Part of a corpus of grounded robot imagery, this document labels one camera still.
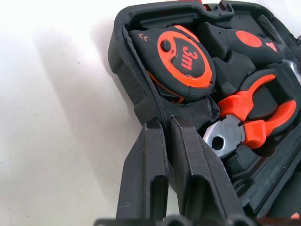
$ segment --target arrow symbol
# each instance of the arrow symbol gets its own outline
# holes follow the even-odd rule
[[[139,37],[142,39],[143,34],[139,34]],[[146,39],[148,38],[147,36],[143,37],[145,41],[147,41]]]
[[[277,52],[277,49],[275,47],[275,45],[271,42],[271,43],[265,43],[268,47],[271,47],[275,52]]]

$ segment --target tool case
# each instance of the tool case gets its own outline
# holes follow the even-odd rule
[[[196,97],[191,89],[188,91],[192,95],[184,101],[181,95],[158,86],[148,70],[153,66],[155,71],[163,71],[156,62],[158,58],[152,55],[152,49],[143,49],[134,42],[150,42],[149,31],[174,32],[179,27],[189,34],[186,37],[190,41],[195,34],[200,43],[208,43],[202,51],[213,58],[212,74],[217,79],[215,84],[210,81],[212,87],[203,91],[203,97]],[[271,40],[275,45],[266,48],[281,53],[282,59],[273,63],[270,53],[261,53],[265,63],[260,64],[235,50],[227,53],[223,60],[227,64],[220,63],[216,56],[223,49],[215,47],[213,38],[206,40],[202,36],[227,29]],[[170,49],[170,43],[162,45],[163,49]],[[144,56],[153,59],[150,64],[145,63]],[[180,214],[189,219],[225,218],[236,213],[262,218],[268,214],[301,160],[301,87],[285,62],[299,67],[301,47],[268,9],[254,3],[223,0],[219,4],[174,1],[127,7],[116,16],[108,59],[143,125],[124,164],[117,218],[164,218],[168,183],[177,193]],[[284,97],[297,103],[295,116],[282,133],[268,137],[259,148],[239,144],[235,151],[220,159],[203,140],[205,130],[221,119],[218,103],[227,93],[237,91],[242,83],[238,75],[248,76],[259,70],[276,71],[277,84],[266,85],[254,94],[254,108],[248,120],[257,119],[258,112],[264,115],[268,108],[274,112],[279,106],[277,99]],[[232,80],[231,86],[221,84],[225,72],[227,79]],[[274,92],[276,101],[264,95],[267,90]]]

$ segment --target black and orange handle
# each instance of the black and orange handle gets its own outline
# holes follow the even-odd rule
[[[220,28],[204,22],[197,28],[196,36],[212,57],[222,60],[232,51],[248,56],[255,65],[280,63],[283,60],[276,43],[250,32]]]
[[[221,109],[221,117],[233,114],[241,121],[246,120],[251,112],[254,92],[263,84],[275,79],[274,69],[265,69],[252,73],[241,84],[239,92],[231,95],[218,103]]]
[[[267,120],[246,122],[243,127],[246,139],[243,144],[251,149],[262,146],[268,136],[275,136],[286,130],[297,116],[297,102],[290,100],[282,105]]]

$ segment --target orange pliers handle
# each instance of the orange pliers handle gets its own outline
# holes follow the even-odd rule
[[[221,117],[233,114],[241,121],[245,121],[251,112],[254,92],[263,84],[276,78],[275,69],[266,69],[254,72],[242,83],[239,92],[218,103]],[[251,149],[264,144],[266,137],[274,136],[287,129],[297,116],[298,108],[295,100],[281,104],[274,114],[267,120],[256,120],[244,123],[246,139],[243,144]]]

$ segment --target orange circle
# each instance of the orange circle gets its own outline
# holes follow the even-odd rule
[[[176,49],[176,44],[175,44],[174,38],[180,38],[180,39],[183,39],[183,40],[189,42],[201,54],[201,57],[203,58],[204,64],[205,64],[205,70],[201,76],[199,76],[197,78],[192,77],[192,76],[187,76],[187,75],[181,73],[178,69],[176,69],[176,67],[171,63],[171,60],[177,54],[177,49]],[[171,49],[168,52],[164,52],[161,49],[160,44],[163,40],[169,40],[171,43]],[[195,87],[195,88],[207,88],[208,86],[210,86],[210,84],[211,84],[210,81],[212,78],[212,71],[211,71],[209,62],[208,62],[205,54],[203,53],[203,51],[200,49],[200,47],[195,42],[193,42],[191,39],[189,39],[188,37],[186,37],[185,35],[183,35],[181,33],[167,31],[167,32],[162,33],[160,35],[160,37],[158,38],[157,48],[158,48],[159,56],[164,64],[164,66],[178,81],[182,82],[183,84],[185,84],[187,86],[191,86],[191,87]]]
[[[259,48],[260,46],[262,46],[260,39],[249,32],[237,31],[236,36],[239,38],[239,40],[241,40],[242,43],[248,46],[254,48]]]

